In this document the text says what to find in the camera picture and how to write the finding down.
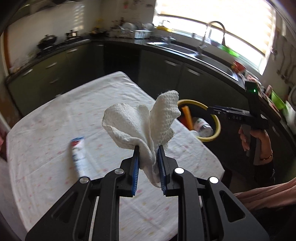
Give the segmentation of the person's right hand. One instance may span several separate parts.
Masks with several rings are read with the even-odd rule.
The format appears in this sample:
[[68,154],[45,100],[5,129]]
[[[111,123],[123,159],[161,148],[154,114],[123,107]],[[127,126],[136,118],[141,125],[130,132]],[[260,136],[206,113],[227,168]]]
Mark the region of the person's right hand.
[[[247,142],[247,136],[243,133],[242,127],[240,127],[238,133],[240,134],[240,139],[244,151],[248,151],[250,149],[250,146]],[[273,150],[271,148],[271,142],[268,133],[266,131],[251,130],[250,134],[261,141],[259,165],[270,163],[273,160]]]

